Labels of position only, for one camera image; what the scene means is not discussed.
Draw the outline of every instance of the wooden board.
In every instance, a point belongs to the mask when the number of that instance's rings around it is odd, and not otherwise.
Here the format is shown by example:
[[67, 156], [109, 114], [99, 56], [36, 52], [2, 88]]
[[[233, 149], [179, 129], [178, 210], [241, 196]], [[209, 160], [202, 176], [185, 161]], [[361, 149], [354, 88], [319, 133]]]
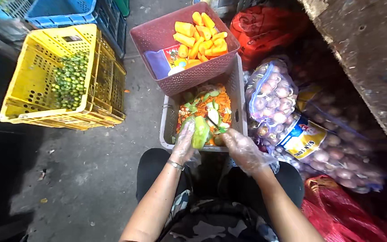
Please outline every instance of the wooden board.
[[387, 0], [299, 0], [387, 134]]

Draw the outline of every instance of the mesh bag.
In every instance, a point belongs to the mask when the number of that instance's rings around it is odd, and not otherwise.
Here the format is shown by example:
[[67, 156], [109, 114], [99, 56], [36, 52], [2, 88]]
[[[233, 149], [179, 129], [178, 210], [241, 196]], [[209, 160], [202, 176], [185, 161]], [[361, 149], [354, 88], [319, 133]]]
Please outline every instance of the mesh bag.
[[326, 175], [306, 180], [301, 210], [328, 242], [387, 242], [373, 217]]

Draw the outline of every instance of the red plastic bag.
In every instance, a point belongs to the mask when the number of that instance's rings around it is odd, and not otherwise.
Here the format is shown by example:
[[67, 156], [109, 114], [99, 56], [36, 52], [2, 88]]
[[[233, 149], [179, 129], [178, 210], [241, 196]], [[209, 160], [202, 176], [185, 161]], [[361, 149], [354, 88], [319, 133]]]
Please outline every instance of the red plastic bag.
[[292, 43], [306, 29], [308, 21], [305, 13], [261, 5], [236, 14], [230, 30], [240, 42], [238, 53], [243, 70], [256, 68], [274, 47]]
[[387, 242], [387, 233], [332, 178], [310, 178], [304, 186], [301, 210], [326, 241]]

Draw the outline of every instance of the gray plastic basket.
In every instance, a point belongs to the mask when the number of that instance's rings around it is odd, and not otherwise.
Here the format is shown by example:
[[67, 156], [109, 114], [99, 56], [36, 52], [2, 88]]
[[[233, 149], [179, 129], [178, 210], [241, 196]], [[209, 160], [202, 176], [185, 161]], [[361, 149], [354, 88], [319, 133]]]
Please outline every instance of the gray plastic basket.
[[[225, 85], [226, 92], [231, 100], [231, 124], [232, 128], [238, 132], [247, 135], [247, 113], [244, 99], [243, 70], [241, 58], [238, 54], [234, 56], [227, 70], [210, 79], [209, 83], [222, 83]], [[162, 111], [161, 129], [159, 140], [166, 149], [172, 149], [172, 136], [176, 136], [178, 108], [183, 102], [180, 94], [174, 96], [165, 95]], [[202, 151], [228, 152], [227, 147], [204, 146]]]

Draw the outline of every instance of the hand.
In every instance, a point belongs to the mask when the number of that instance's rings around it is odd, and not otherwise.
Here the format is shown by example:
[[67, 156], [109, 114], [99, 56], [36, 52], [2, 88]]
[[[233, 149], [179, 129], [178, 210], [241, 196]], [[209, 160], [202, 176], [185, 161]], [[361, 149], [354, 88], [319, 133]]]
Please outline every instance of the hand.
[[275, 161], [269, 154], [262, 153], [249, 137], [234, 129], [228, 129], [222, 138], [229, 149], [229, 155], [248, 175], [270, 169], [268, 164]]
[[195, 131], [195, 120], [192, 118], [185, 123], [185, 126], [180, 130], [177, 141], [170, 160], [180, 165], [184, 165], [194, 154], [195, 149], [191, 147], [192, 136]]

